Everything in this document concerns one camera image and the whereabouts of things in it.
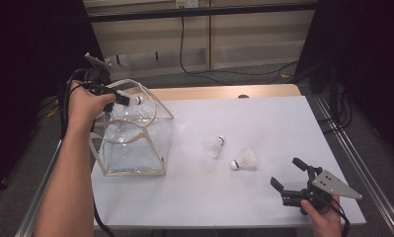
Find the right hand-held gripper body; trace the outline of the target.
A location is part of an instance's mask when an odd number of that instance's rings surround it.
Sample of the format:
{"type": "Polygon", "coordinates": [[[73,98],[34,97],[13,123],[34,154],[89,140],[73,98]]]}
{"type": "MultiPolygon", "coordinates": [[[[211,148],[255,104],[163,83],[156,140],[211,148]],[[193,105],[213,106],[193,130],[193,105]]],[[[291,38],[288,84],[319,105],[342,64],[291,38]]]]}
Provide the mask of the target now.
{"type": "Polygon", "coordinates": [[[329,205],[333,196],[362,199],[360,193],[321,167],[299,166],[299,169],[308,175],[306,188],[300,191],[289,191],[280,186],[280,196],[284,206],[300,207],[300,211],[306,215],[306,211],[301,206],[303,199],[309,200],[317,210],[322,210],[329,205]]]}

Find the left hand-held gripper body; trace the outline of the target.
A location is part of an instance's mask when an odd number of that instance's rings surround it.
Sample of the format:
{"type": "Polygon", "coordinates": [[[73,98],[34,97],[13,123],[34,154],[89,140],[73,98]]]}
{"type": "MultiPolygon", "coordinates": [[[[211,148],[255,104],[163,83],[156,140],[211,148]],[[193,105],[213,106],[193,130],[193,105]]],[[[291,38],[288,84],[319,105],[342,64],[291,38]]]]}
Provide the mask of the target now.
{"type": "Polygon", "coordinates": [[[106,94],[117,96],[117,91],[109,87],[111,84],[109,68],[111,66],[105,61],[92,56],[89,52],[85,54],[85,58],[92,64],[92,67],[84,74],[83,87],[96,96],[106,94]]]}

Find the white feather shuttlecock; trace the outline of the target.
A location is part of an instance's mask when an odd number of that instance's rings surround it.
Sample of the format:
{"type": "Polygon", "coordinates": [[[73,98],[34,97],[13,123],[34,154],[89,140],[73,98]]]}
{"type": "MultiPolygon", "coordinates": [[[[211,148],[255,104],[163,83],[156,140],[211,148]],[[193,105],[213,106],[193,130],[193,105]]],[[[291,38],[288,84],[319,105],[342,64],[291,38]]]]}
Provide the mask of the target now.
{"type": "Polygon", "coordinates": [[[224,137],[217,136],[203,145],[203,154],[210,158],[217,158],[222,149],[223,144],[224,144],[224,137]]]}
{"type": "Polygon", "coordinates": [[[238,157],[231,161],[232,170],[256,169],[257,158],[251,149],[245,149],[238,157]]]}
{"type": "Polygon", "coordinates": [[[128,94],[125,91],[117,90],[118,93],[130,97],[130,102],[129,106],[135,106],[135,105],[141,105],[143,103],[143,98],[141,96],[134,96],[131,94],[128,94]]]}

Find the clear plastic bag beige trim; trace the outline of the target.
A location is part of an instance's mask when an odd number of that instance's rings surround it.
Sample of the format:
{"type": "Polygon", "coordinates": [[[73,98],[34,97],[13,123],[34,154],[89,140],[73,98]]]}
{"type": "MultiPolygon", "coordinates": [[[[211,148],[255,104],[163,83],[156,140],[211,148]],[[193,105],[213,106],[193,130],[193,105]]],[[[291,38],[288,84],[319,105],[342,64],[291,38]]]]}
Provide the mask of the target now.
{"type": "Polygon", "coordinates": [[[143,103],[107,105],[96,118],[89,146],[105,176],[165,175],[174,116],[149,89],[130,79],[110,88],[141,96],[143,103]]]}

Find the person's left hand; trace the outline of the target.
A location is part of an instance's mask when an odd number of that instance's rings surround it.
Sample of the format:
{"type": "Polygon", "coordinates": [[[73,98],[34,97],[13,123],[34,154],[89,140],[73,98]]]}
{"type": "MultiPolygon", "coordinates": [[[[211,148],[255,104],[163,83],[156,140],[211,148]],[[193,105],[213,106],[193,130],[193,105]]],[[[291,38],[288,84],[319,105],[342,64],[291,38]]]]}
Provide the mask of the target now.
{"type": "Polygon", "coordinates": [[[71,85],[67,130],[89,131],[94,119],[107,104],[113,103],[115,99],[114,94],[93,95],[82,86],[80,81],[75,80],[71,85]]]}

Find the person's right hand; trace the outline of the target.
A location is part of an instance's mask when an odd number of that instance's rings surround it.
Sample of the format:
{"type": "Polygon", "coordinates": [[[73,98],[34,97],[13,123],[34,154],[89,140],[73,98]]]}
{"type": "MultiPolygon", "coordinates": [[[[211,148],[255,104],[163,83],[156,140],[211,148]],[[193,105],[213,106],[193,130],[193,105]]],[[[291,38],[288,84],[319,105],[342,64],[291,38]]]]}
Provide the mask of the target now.
{"type": "Polygon", "coordinates": [[[333,209],[319,212],[306,199],[300,204],[311,218],[314,237],[342,237],[341,217],[333,209]]]}

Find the black curtain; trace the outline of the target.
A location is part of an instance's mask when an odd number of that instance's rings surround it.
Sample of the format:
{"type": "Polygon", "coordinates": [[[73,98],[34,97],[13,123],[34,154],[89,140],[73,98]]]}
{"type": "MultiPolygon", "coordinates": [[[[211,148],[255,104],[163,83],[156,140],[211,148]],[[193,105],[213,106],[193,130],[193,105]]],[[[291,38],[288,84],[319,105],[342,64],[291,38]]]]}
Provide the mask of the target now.
{"type": "Polygon", "coordinates": [[[53,96],[87,52],[101,57],[83,0],[0,0],[0,186],[53,96]]]}
{"type": "Polygon", "coordinates": [[[394,0],[317,0],[295,74],[335,74],[394,149],[394,0]]]}

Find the aluminium floor rail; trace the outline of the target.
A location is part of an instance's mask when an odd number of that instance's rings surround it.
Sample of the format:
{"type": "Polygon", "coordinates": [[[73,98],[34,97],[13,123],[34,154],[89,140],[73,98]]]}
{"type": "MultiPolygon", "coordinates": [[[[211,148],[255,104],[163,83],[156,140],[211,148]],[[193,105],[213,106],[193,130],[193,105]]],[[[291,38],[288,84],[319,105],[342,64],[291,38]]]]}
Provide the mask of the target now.
{"type": "Polygon", "coordinates": [[[343,128],[338,126],[331,116],[330,106],[323,97],[318,97],[315,99],[321,113],[325,119],[329,122],[332,134],[338,139],[340,145],[344,149],[346,155],[348,156],[351,164],[353,165],[356,173],[361,179],[367,193],[370,195],[371,199],[376,205],[376,208],[380,212],[384,222],[387,224],[394,237],[394,206],[384,193],[384,191],[377,184],[374,176],[371,174],[370,170],[362,160],[362,157],[356,150],[354,144],[349,138],[348,134],[343,128]]]}
{"type": "Polygon", "coordinates": [[[31,204],[30,204],[27,212],[25,213],[25,215],[20,223],[20,226],[19,226],[14,237],[33,237],[34,230],[35,230],[35,224],[36,224],[36,220],[37,220],[37,215],[39,213],[39,208],[40,208],[40,204],[42,201],[42,197],[44,195],[49,178],[52,174],[53,168],[54,168],[55,163],[57,161],[57,156],[59,154],[61,144],[62,144],[62,140],[59,139],[58,143],[56,145],[56,148],[53,151],[49,165],[46,168],[45,174],[43,175],[43,177],[39,183],[39,187],[34,195],[34,198],[31,201],[31,204]]]}

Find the white wall socket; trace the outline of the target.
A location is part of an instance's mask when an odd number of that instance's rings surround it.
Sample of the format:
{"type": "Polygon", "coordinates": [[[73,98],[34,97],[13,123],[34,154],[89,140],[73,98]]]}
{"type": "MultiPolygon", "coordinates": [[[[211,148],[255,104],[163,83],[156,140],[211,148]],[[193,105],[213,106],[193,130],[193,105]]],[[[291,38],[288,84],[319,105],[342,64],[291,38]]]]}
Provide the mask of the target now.
{"type": "Polygon", "coordinates": [[[185,9],[185,8],[198,8],[199,2],[198,0],[175,0],[176,7],[178,9],[185,9]]]}

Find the black frame bar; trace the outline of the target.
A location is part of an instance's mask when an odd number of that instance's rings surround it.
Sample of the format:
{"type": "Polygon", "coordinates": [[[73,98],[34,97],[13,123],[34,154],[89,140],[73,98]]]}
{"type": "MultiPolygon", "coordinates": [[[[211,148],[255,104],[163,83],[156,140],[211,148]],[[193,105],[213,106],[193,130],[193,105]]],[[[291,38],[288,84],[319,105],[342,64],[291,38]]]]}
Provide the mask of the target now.
{"type": "Polygon", "coordinates": [[[319,6],[320,6],[320,2],[314,1],[314,2],[300,2],[300,3],[251,5],[251,6],[154,10],[154,11],[128,12],[128,13],[92,14],[85,17],[85,21],[89,23],[101,23],[101,22],[114,22],[114,21],[154,20],[154,19],[205,17],[205,16],[220,16],[220,15],[236,15],[236,14],[293,12],[293,11],[315,10],[319,6]]]}

